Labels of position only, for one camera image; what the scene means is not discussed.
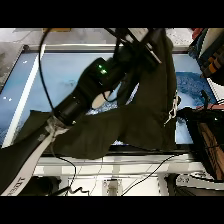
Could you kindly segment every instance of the gray floor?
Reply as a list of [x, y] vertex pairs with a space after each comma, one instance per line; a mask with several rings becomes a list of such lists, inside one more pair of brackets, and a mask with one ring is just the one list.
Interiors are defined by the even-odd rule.
[[[0, 42], [39, 44], [42, 28], [0, 28]], [[167, 30], [167, 36], [174, 45], [189, 45], [192, 31], [188, 28]], [[71, 32], [53, 32], [46, 39], [47, 44], [113, 44], [115, 38], [103, 28], [72, 28]]]

